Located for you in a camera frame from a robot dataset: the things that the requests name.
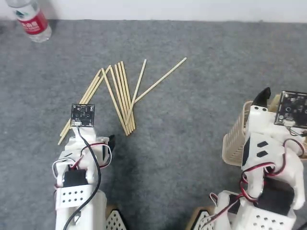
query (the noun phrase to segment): white plastic bracket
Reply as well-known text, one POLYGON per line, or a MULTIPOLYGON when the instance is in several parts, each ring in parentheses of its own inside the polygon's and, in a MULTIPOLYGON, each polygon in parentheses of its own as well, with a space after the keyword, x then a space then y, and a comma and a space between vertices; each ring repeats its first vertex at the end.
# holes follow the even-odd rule
POLYGON ((78 207, 93 193, 93 185, 86 184, 57 189, 56 210, 68 207, 78 207))

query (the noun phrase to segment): wooden stick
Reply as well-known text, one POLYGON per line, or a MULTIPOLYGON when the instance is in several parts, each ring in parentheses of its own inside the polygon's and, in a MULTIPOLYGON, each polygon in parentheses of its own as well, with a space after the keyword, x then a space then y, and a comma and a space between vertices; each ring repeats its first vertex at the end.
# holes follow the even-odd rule
MULTIPOLYGON (((128 86, 128 81, 127 81, 127 76, 126 76, 126 70, 125 70, 125 66, 124 66, 123 61, 120 62, 120 66, 121 66, 121 69, 122 69, 122 72, 123 72, 123 75, 124 75, 124 81, 125 81, 126 93, 127 93, 128 105, 129 105, 129 109, 127 109, 127 110, 129 111, 130 107, 131 107, 131 98, 130 98, 129 86, 128 86)), ((129 119, 127 123, 132 123, 133 130, 135 130, 135 122, 134 122, 133 112, 128 117, 130 117, 130 116, 131 116, 131 119, 129 119)))
MULTIPOLYGON (((107 74, 109 72, 109 70, 111 69, 111 67, 109 66, 106 71, 105 74, 107 74)), ((95 92, 97 91, 98 87, 100 86, 100 84, 102 83, 102 81, 104 80, 105 76, 103 75, 99 82, 95 85, 95 87, 93 88, 92 92, 88 95, 88 97, 85 99, 84 104, 88 104, 91 100, 91 98, 93 97, 93 95, 95 94, 95 92)))
POLYGON ((106 86, 107 86, 107 88, 109 89, 109 93, 110 93, 110 95, 111 95, 111 98, 112 98, 114 107, 115 107, 115 109, 116 109, 117 115, 118 115, 118 117, 119 117, 120 123, 121 123, 121 125, 123 126, 123 129, 124 129, 124 131, 125 131, 126 136, 128 136, 128 132, 127 132, 127 130, 126 130, 126 126, 125 126, 125 124, 124 124, 123 118, 122 118, 121 115, 120 115, 120 112, 119 112, 119 109, 118 109, 116 100, 115 100, 115 98, 114 98, 112 89, 111 89, 111 87, 110 87, 109 81, 107 80, 107 77, 105 77, 105 79, 106 79, 106 86))
MULTIPOLYGON (((127 117, 128 110, 127 110, 127 105, 126 105, 126 101, 125 101, 125 96, 124 96, 124 93, 123 93, 123 87, 122 87, 121 81, 119 79, 119 73, 118 73, 117 65, 114 65, 114 67, 115 67, 115 72, 116 72, 116 77, 117 77, 120 97, 121 97, 121 100, 123 102, 123 108, 124 108, 124 112, 125 112, 125 117, 127 117)), ((129 134, 130 134, 132 132, 132 126, 129 125, 128 126, 128 130, 129 130, 129 134)))
MULTIPOLYGON (((121 69, 121 64, 120 63, 118 63, 118 69, 119 69, 121 85, 123 87, 123 92, 124 92, 124 97, 125 97, 125 102, 126 102, 126 107, 127 107, 127 114, 126 114, 126 116, 128 116, 128 111, 130 109, 128 97, 130 98, 130 95, 127 95, 127 87, 126 87, 126 83, 125 83, 125 79, 124 79, 124 75, 123 75, 123 71, 121 69)), ((133 123, 131 121, 129 122, 129 126, 131 127, 131 131, 133 131, 134 128, 133 128, 133 123)))
POLYGON ((114 71, 113 71, 111 66, 110 66, 110 69, 111 69, 111 75, 112 75, 113 83, 114 83, 114 86, 115 86, 115 91, 116 91, 117 99, 119 101, 119 106, 120 106, 121 114, 122 114, 123 120, 126 120, 126 114, 125 114, 123 103, 121 101, 120 94, 119 94, 119 91, 118 91, 118 86, 117 86, 117 83, 116 83, 114 71))
POLYGON ((180 62, 178 62, 177 65, 175 65, 169 72, 167 72, 166 75, 164 75, 162 78, 160 78, 155 84, 153 84, 148 90, 146 90, 144 93, 142 93, 134 103, 137 103, 143 96, 145 96, 150 90, 152 90, 157 84, 159 84, 161 81, 163 81, 168 75, 170 75, 175 69, 177 69, 187 58, 185 57, 180 62))
MULTIPOLYGON (((89 87, 88 87, 87 90, 85 91, 83 97, 81 98, 79 104, 82 104, 82 103, 83 103, 85 97, 88 95, 90 89, 91 89, 92 86, 94 85, 95 80, 96 80, 97 78, 99 78, 100 73, 101 73, 101 69, 96 73, 96 75, 95 75, 95 77, 93 78, 91 84, 89 85, 89 87)), ((63 133, 65 132, 66 128, 69 126, 70 123, 71 123, 71 120, 69 119, 69 120, 67 121, 66 125, 64 126, 62 132, 60 133, 60 137, 63 136, 63 133)))
MULTIPOLYGON (((108 73, 110 70, 110 68, 107 68, 106 69, 106 72, 105 73, 108 73)), ((91 90, 88 92, 88 95, 86 98, 83 98, 83 101, 80 102, 81 104, 88 104, 89 101, 91 100, 92 96, 95 94, 95 92, 97 91, 99 85, 101 84, 101 82, 103 81, 103 79, 105 78, 105 76, 101 77, 100 79, 99 78, 96 78, 95 82, 97 82, 98 80, 98 83, 95 85, 93 85, 91 87, 91 90)), ((64 140, 64 138, 66 137, 68 131, 70 130, 70 123, 69 125, 66 127, 66 129, 64 130, 64 133, 62 134, 62 137, 60 138, 59 142, 58 142, 58 145, 60 145, 62 143, 62 141, 64 140)))
POLYGON ((145 69, 145 66, 146 66, 146 62, 147 62, 147 60, 145 59, 144 62, 143 62, 143 66, 142 66, 141 72, 140 72, 140 76, 139 76, 139 79, 138 79, 138 83, 136 84, 136 87, 135 87, 135 91, 134 91, 134 95, 133 95, 133 98, 132 98, 130 110, 129 110, 129 112, 128 112, 128 117, 127 117, 127 119, 126 119, 125 124, 127 124, 128 121, 129 121, 129 119, 130 119, 130 115, 131 115, 131 112, 132 112, 132 109, 133 109, 133 106, 134 106, 134 101, 135 101, 135 98, 136 98, 136 94, 138 93, 138 90, 139 90, 139 86, 140 86, 140 83, 141 83, 141 80, 142 80, 142 76, 143 76, 143 73, 144 73, 144 69, 145 69))
POLYGON ((60 138, 60 140, 59 140, 59 142, 58 142, 58 145, 60 145, 60 144, 62 143, 62 141, 63 141, 64 138, 66 137, 66 135, 67 135, 68 131, 70 130, 70 128, 71 128, 71 126, 68 125, 68 127, 65 129, 63 135, 61 136, 61 138, 60 138))

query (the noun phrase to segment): red wire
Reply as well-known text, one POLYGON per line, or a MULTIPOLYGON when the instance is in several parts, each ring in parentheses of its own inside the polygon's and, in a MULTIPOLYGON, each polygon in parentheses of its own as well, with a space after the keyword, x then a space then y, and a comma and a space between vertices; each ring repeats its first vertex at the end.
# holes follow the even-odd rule
MULTIPOLYGON (((287 141, 289 141, 289 140, 294 141, 296 144, 298 144, 299 147, 301 148, 302 152, 303 152, 302 155, 305 154, 305 149, 304 149, 303 145, 302 145, 299 141, 297 141, 297 140, 295 140, 295 139, 293 139, 293 138, 288 138, 288 139, 286 139, 286 140, 283 142, 283 147, 284 147, 284 148, 285 148, 285 146, 286 146, 287 141)), ((285 167, 286 167, 286 148, 285 148, 285 151, 284 151, 284 154, 283 154, 283 165, 282 165, 282 167, 281 167, 278 171, 276 171, 276 172, 271 172, 271 173, 267 173, 266 175, 267 175, 267 176, 277 176, 277 175, 279 175, 279 174, 281 174, 281 173, 283 172, 283 170, 284 170, 285 167)))
MULTIPOLYGON (((93 143, 93 144, 90 144, 90 146, 96 146, 96 145, 107 145, 106 143, 104 143, 104 142, 97 142, 97 143, 93 143)), ((71 169, 75 169, 76 167, 77 167, 77 165, 79 164, 79 162, 82 160, 82 158, 83 158, 83 155, 82 155, 82 152, 86 149, 86 148, 88 148, 87 146, 85 146, 85 147, 83 147, 82 149, 81 149, 81 152, 80 152, 80 158, 76 161, 76 163, 71 167, 71 169)))
MULTIPOLYGON (((301 144, 300 142, 298 142, 297 140, 293 139, 293 138, 288 138, 288 139, 286 139, 286 140, 283 142, 283 147, 285 147, 287 141, 289 141, 289 140, 294 141, 296 144, 298 144, 299 147, 301 148, 302 152, 303 152, 303 155, 305 154, 305 149, 304 149, 304 147, 302 146, 302 144, 301 144)), ((247 181, 247 178, 246 178, 245 173, 246 173, 246 172, 250 172, 250 171, 252 171, 252 170, 255 170, 255 169, 257 169, 257 168, 261 168, 261 167, 264 168, 265 166, 268 167, 268 166, 271 166, 271 165, 275 165, 275 164, 274 164, 273 162, 265 162, 265 163, 261 163, 261 164, 254 165, 254 166, 252 166, 252 167, 250 167, 250 168, 244 170, 244 171, 242 172, 242 174, 241 174, 241 179, 240 179, 240 182, 239 182, 240 190, 241 190, 242 193, 239 194, 239 195, 236 197, 236 199, 235 199, 235 201, 234 201, 233 203, 227 205, 227 206, 226 206, 225 208, 223 208, 219 213, 217 213, 216 215, 214 215, 214 216, 211 218, 211 220, 209 220, 208 222, 206 222, 206 223, 202 226, 202 228, 203 228, 205 225, 208 225, 208 224, 210 224, 211 222, 215 221, 219 216, 221 216, 224 212, 226 212, 234 203, 236 203, 241 197, 245 197, 246 200, 248 200, 249 202, 252 202, 252 203, 257 202, 257 199, 251 197, 250 195, 248 195, 248 193, 247 193, 247 192, 245 191, 245 189, 243 188, 242 183, 248 184, 248 181, 247 181)), ((281 167, 278 171, 276 171, 276 172, 266 173, 265 175, 266 175, 266 176, 277 176, 277 175, 279 175, 279 174, 285 169, 285 166, 286 166, 286 151, 285 151, 285 153, 283 154, 283 165, 282 165, 282 167, 281 167)))
POLYGON ((232 205, 234 205, 241 197, 243 197, 242 194, 237 195, 237 196, 236 196, 236 199, 235 199, 235 201, 234 201, 233 203, 227 205, 227 206, 224 207, 219 213, 215 214, 215 215, 211 218, 211 220, 209 220, 208 222, 206 222, 206 223, 202 226, 202 228, 203 228, 204 226, 210 224, 211 222, 215 221, 217 218, 219 218, 219 216, 221 216, 224 212, 226 212, 226 211, 227 211, 232 205))

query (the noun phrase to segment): black circuit board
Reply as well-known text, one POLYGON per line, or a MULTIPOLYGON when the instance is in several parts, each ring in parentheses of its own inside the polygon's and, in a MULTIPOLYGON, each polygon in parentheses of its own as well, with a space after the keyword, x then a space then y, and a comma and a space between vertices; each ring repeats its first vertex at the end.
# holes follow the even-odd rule
POLYGON ((94 127, 94 104, 72 104, 71 126, 94 127))
POLYGON ((274 124, 307 128, 307 93, 282 91, 274 124))

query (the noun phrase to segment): white wall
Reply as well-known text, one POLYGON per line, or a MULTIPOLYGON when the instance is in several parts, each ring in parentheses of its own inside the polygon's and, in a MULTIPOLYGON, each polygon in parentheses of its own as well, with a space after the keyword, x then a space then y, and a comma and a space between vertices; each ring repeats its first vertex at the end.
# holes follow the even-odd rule
MULTIPOLYGON (((50 19, 307 23, 306 0, 38 0, 50 19)), ((13 14, 0 0, 0 19, 13 14)))

